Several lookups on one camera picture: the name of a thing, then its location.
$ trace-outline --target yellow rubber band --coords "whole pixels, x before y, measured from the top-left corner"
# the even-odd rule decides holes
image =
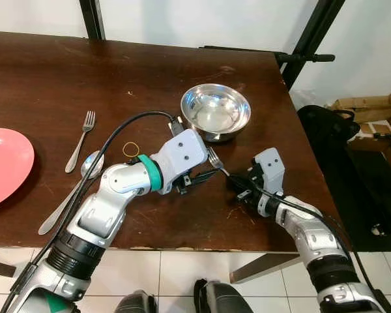
[[[127,147],[128,145],[134,145],[134,146],[136,147],[136,153],[135,153],[134,155],[128,155],[128,154],[126,153],[125,150],[126,150],[126,147]],[[122,151],[123,151],[123,154],[126,155],[128,158],[134,158],[134,157],[137,157],[137,156],[139,155],[140,149],[139,149],[139,146],[136,144],[136,142],[126,142],[126,143],[124,144],[124,146],[123,146]]]

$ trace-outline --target metal handle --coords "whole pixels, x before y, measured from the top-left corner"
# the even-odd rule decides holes
[[[72,153],[72,156],[68,160],[68,163],[66,163],[65,173],[71,173],[74,170],[74,168],[76,167],[78,155],[80,153],[80,148],[81,148],[81,144],[83,143],[84,136],[85,136],[85,132],[83,132],[83,134],[81,135],[81,138],[77,144],[76,149]]]
[[[52,212],[52,214],[45,220],[45,222],[42,223],[38,230],[39,235],[45,235],[53,228],[53,225],[55,225],[57,222],[59,215],[61,215],[61,213],[64,211],[66,204],[68,201],[70,201],[72,195],[75,193],[80,183],[81,181],[77,183],[77,185],[71,190],[70,194],[64,199],[64,201],[62,201],[61,204],[54,210],[54,212]]]

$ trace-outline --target silver fork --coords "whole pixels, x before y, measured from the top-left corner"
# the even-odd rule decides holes
[[[212,147],[207,148],[207,152],[209,153],[209,162],[213,168],[218,168],[221,170],[226,176],[229,176],[229,172],[224,169],[223,162],[219,159],[216,152],[214,152]]]
[[[66,163],[65,173],[71,173],[76,167],[78,155],[80,153],[81,144],[83,143],[85,134],[93,129],[95,121],[96,121],[96,112],[88,111],[84,120],[83,134],[81,135],[80,141],[78,142],[76,149],[72,153],[72,156],[68,160],[68,163]]]

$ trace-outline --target stainless steel bowl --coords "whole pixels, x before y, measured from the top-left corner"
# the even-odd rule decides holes
[[[181,98],[181,112],[188,127],[208,142],[235,137],[250,118],[248,101],[236,90],[215,83],[187,90]]]

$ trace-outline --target wooden table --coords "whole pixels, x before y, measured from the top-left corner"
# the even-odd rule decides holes
[[[39,236],[38,228],[80,179],[85,157],[135,113],[180,114],[182,94],[200,83],[235,88],[252,107],[246,129],[214,145],[229,171],[245,171],[254,155],[276,147],[286,168],[285,192],[338,217],[272,53],[0,33],[0,127],[21,132],[35,148],[29,177],[0,203],[0,245],[42,246],[50,234]],[[96,111],[96,126],[74,173],[66,174],[87,110]],[[129,141],[145,154],[157,152],[171,137],[166,123],[148,117],[128,127],[109,148],[106,164],[125,162],[122,146]],[[113,246],[295,250],[285,230],[234,197],[223,176],[215,175],[184,196],[136,198]]]

